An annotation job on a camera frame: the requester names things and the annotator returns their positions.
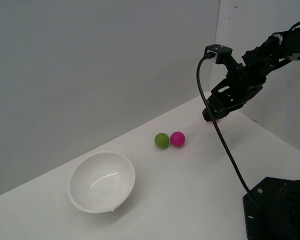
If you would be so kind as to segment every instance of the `ball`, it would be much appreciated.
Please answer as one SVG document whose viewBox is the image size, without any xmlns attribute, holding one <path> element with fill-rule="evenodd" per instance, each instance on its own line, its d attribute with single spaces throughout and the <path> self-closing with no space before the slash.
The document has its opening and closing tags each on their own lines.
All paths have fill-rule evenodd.
<svg viewBox="0 0 300 240">
<path fill-rule="evenodd" d="M 165 133 L 158 133 L 154 138 L 154 143 L 161 149 L 166 149 L 169 145 L 169 136 Z"/>
<path fill-rule="evenodd" d="M 176 131 L 172 133 L 170 141 L 173 146 L 181 147 L 185 143 L 186 137 L 182 132 Z"/>
</svg>

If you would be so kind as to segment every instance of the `pink ball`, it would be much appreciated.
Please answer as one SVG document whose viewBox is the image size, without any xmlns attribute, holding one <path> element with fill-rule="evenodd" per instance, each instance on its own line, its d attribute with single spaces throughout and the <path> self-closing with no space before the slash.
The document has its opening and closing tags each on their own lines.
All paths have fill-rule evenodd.
<svg viewBox="0 0 300 240">
<path fill-rule="evenodd" d="M 173 146 L 181 147 L 186 141 L 185 135 L 180 131 L 175 131 L 171 134 L 170 142 Z"/>
</svg>

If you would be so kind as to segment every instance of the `white wall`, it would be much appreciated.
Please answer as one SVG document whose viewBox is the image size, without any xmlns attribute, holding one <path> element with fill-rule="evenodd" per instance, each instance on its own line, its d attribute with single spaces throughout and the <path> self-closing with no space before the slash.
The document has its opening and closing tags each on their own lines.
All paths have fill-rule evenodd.
<svg viewBox="0 0 300 240">
<path fill-rule="evenodd" d="M 218 7 L 0 0 L 0 194 L 197 96 Z"/>
<path fill-rule="evenodd" d="M 243 63 L 246 51 L 298 21 L 300 0 L 221 0 L 215 42 L 233 48 L 233 56 Z M 211 89 L 226 72 L 213 65 Z M 268 75 L 261 92 L 241 111 L 300 151 L 300 62 Z"/>
</svg>

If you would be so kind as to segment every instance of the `white table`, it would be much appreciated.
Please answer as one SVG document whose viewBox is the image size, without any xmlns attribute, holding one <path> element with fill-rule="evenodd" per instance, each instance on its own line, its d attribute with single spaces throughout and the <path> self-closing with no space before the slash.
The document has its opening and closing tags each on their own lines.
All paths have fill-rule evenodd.
<svg viewBox="0 0 300 240">
<path fill-rule="evenodd" d="M 1 195 L 0 240 L 245 240 L 245 191 L 203 108 L 197 97 Z M 250 188 L 266 176 L 300 179 L 300 152 L 257 123 L 234 112 L 219 126 Z M 154 146 L 157 133 L 174 131 L 186 135 L 183 148 Z M 114 212 L 81 212 L 67 196 L 73 168 L 97 151 L 135 167 L 134 189 Z"/>
</svg>

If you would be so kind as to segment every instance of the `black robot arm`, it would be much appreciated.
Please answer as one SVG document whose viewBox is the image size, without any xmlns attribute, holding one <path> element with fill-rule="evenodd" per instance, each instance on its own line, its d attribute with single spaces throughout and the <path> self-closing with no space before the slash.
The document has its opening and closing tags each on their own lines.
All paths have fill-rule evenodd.
<svg viewBox="0 0 300 240">
<path fill-rule="evenodd" d="M 205 48 L 204 55 L 214 53 L 215 57 L 211 60 L 216 64 L 225 65 L 228 71 L 226 78 L 211 90 L 211 96 L 207 99 L 209 109 L 216 120 L 242 108 L 263 88 L 269 73 L 291 61 L 300 61 L 298 26 L 300 22 L 288 31 L 275 32 L 261 46 L 247 51 L 242 56 L 245 66 L 236 62 L 229 47 L 214 44 Z M 211 121 L 206 109 L 202 114 L 207 122 Z"/>
</svg>

